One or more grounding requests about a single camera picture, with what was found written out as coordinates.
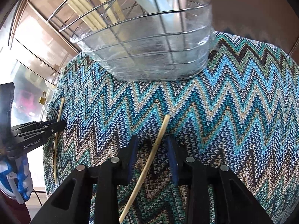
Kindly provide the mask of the left blue white gloved hand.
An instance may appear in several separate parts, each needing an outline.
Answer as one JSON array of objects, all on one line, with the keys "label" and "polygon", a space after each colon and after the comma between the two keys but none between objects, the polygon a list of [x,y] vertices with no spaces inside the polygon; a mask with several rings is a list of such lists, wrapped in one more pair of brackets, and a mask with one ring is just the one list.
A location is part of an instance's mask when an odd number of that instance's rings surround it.
[{"label": "left blue white gloved hand", "polygon": [[33,180],[27,155],[9,161],[1,160],[1,192],[18,204],[29,200],[33,191]]}]

